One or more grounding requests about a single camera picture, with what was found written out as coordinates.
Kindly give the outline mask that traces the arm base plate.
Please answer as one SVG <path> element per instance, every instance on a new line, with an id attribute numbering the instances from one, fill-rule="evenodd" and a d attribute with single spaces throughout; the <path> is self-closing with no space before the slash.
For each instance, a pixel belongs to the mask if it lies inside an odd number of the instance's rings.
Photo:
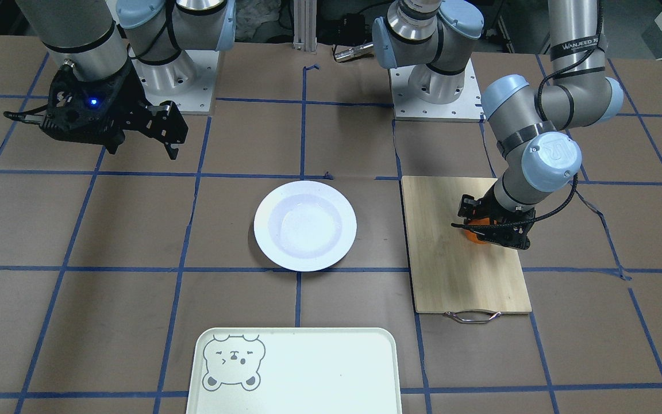
<path id="1" fill-rule="evenodd" d="M 219 51 L 189 50 L 159 66 L 132 64 L 151 103 L 173 101 L 183 114 L 210 115 L 220 58 Z"/>
<path id="2" fill-rule="evenodd" d="M 425 64 L 389 69 L 398 121 L 467 121 L 485 118 L 471 60 L 455 76 L 431 72 Z"/>

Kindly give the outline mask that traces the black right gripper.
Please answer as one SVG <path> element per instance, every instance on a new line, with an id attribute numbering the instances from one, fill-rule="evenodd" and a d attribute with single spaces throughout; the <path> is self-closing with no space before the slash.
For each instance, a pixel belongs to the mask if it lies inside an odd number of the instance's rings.
<path id="1" fill-rule="evenodd" d="M 58 141 L 102 145 L 116 154 L 124 131 L 139 131 L 160 142 L 171 160 L 186 142 L 188 126 L 174 101 L 147 105 L 131 62 L 108 78 L 92 82 L 75 76 L 75 64 L 63 63 L 52 79 L 39 127 Z"/>

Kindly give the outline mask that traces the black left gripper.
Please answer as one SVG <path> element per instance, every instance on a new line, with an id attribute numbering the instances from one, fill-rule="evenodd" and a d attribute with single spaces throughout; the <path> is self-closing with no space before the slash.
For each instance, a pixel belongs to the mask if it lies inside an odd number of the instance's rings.
<path id="1" fill-rule="evenodd" d="M 512 212 L 502 207 L 492 192 L 487 192 L 478 199 L 478 203 L 478 220 L 483 220 L 483 225 L 497 226 L 478 234 L 478 241 L 512 247 L 520 251 L 530 247 L 528 232 L 533 227 L 533 223 L 524 222 L 535 217 L 535 209 Z"/>

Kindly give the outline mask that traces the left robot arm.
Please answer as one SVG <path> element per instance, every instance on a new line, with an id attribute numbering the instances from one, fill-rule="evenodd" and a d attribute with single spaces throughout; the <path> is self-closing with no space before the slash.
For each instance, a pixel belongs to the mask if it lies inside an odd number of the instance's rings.
<path id="1" fill-rule="evenodd" d="M 582 153 L 565 129 L 607 121 L 622 107 L 622 87 L 605 76 L 603 2 L 548 7 L 552 72 L 537 87 L 519 74 L 504 76 L 481 96 L 507 169 L 481 198 L 461 197 L 459 228 L 478 244 L 528 249 L 536 205 L 578 183 Z M 460 94 L 483 28 L 481 11 L 467 1 L 394 1 L 371 37 L 381 67 L 413 66 L 415 96 L 444 104 Z"/>

